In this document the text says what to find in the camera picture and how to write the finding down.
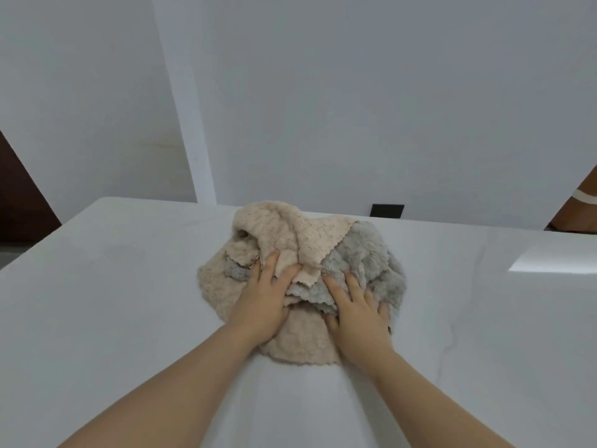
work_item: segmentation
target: hand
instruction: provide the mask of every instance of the hand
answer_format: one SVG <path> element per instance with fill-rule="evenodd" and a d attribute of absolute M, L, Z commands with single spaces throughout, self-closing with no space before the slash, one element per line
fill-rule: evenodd
<path fill-rule="evenodd" d="M 326 315 L 325 323 L 342 354 L 371 376 L 386 352 L 393 351 L 388 329 L 390 307 L 382 302 L 377 308 L 371 290 L 368 288 L 363 292 L 352 273 L 345 272 L 345 275 L 352 301 L 334 278 L 323 276 L 340 313 L 340 320 Z"/>
<path fill-rule="evenodd" d="M 282 301 L 302 265 L 287 267 L 272 284 L 279 256 L 280 252 L 274 251 L 267 258 L 261 276 L 259 261 L 253 264 L 249 282 L 228 317 L 226 325 L 242 332 L 242 336 L 251 343 L 251 348 L 272 338 L 288 318 L 289 308 L 284 308 Z"/>

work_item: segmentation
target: crumpled towel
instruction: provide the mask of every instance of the crumpled towel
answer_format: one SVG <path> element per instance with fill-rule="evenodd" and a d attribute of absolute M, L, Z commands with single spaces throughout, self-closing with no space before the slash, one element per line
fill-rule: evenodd
<path fill-rule="evenodd" d="M 286 203 L 253 203 L 234 218 L 233 236 L 213 258 L 199 268 L 199 286 L 205 300 L 223 321 L 243 290 L 250 265 L 265 262 L 280 250 L 275 276 L 300 262 L 303 269 L 288 288 L 285 305 L 292 305 L 287 322 L 264 354 L 299 364 L 340 361 L 319 311 L 337 315 L 337 307 L 321 279 L 334 277 L 347 290 L 343 271 L 350 270 L 362 287 L 398 308 L 405 291 L 404 273 L 369 222 L 345 216 L 308 218 Z"/>

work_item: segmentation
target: brown door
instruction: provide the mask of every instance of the brown door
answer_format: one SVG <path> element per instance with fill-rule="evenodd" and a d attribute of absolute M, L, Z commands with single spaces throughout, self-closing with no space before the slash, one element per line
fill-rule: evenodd
<path fill-rule="evenodd" d="M 597 233 L 597 166 L 550 223 L 558 231 Z"/>
<path fill-rule="evenodd" d="M 34 244 L 60 222 L 0 132 L 0 242 Z"/>

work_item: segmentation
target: forearm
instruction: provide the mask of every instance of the forearm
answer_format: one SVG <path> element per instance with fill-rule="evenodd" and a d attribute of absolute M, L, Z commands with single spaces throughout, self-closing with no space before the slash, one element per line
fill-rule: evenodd
<path fill-rule="evenodd" d="M 413 448 L 511 447 L 399 354 L 376 358 L 368 374 Z"/>
<path fill-rule="evenodd" d="M 243 333 L 221 327 L 189 354 L 106 409 L 61 447 L 197 446 L 251 350 Z"/>

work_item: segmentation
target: fluffy towel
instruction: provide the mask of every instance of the fluffy towel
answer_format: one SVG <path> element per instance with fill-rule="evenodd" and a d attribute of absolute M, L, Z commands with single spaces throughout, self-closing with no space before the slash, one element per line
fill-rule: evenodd
<path fill-rule="evenodd" d="M 333 276 L 346 289 L 342 271 L 351 270 L 361 286 L 398 307 L 405 290 L 404 274 L 388 252 L 380 234 L 369 222 L 344 216 L 307 218 L 286 203 L 254 203 L 240 209 L 234 218 L 233 236 L 203 267 L 198 278 L 205 300 L 223 321 L 248 279 L 250 265 L 263 263 L 280 250 L 276 276 L 300 262 L 303 270 L 288 288 L 285 305 L 291 307 L 288 321 L 269 342 L 260 346 L 271 357 L 304 364 L 339 362 L 339 356 L 319 310 L 337 314 L 337 307 L 321 272 Z"/>

